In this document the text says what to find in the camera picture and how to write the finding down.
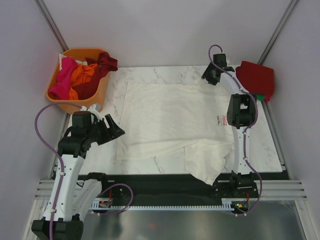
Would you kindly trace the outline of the white printed t shirt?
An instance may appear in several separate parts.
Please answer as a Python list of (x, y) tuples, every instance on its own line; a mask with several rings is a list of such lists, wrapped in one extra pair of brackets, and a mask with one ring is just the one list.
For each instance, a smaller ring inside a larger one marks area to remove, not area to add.
[(234, 164), (227, 123), (230, 94), (210, 84), (129, 83), (117, 141), (118, 160), (141, 160), (184, 150), (184, 169), (212, 185)]

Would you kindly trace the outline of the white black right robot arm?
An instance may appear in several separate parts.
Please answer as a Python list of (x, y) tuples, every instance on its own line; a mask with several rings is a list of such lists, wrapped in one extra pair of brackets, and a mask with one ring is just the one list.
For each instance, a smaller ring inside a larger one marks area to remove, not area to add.
[(259, 196), (255, 172), (250, 165), (250, 131), (257, 122), (257, 100), (236, 78), (235, 70), (228, 66), (224, 53), (209, 55), (202, 79), (211, 85), (221, 84), (230, 94), (226, 121), (231, 126), (234, 139), (234, 162), (229, 183), (223, 186), (234, 198)]

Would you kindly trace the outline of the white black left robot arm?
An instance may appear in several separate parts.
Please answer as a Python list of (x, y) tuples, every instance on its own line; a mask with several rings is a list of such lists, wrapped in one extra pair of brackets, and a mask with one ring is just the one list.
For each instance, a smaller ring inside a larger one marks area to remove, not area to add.
[(103, 145), (125, 134), (110, 114), (101, 117), (97, 111), (76, 111), (72, 124), (58, 143), (58, 166), (51, 196), (41, 219), (34, 220), (31, 231), (40, 240), (79, 240), (84, 219), (97, 196), (104, 197), (110, 185), (106, 174), (87, 175), (76, 193), (80, 170), (91, 145)]

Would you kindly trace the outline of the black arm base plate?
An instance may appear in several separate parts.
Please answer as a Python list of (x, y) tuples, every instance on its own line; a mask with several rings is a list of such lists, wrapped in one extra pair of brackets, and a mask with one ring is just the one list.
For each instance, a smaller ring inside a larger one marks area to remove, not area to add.
[(111, 197), (112, 204), (125, 206), (204, 206), (221, 205), (223, 199), (253, 200), (257, 197), (232, 197), (223, 191), (229, 173), (224, 173), (214, 183), (206, 184), (191, 174), (126, 174), (107, 175), (90, 172), (79, 180), (95, 179), (102, 189), (111, 187), (103, 197)]

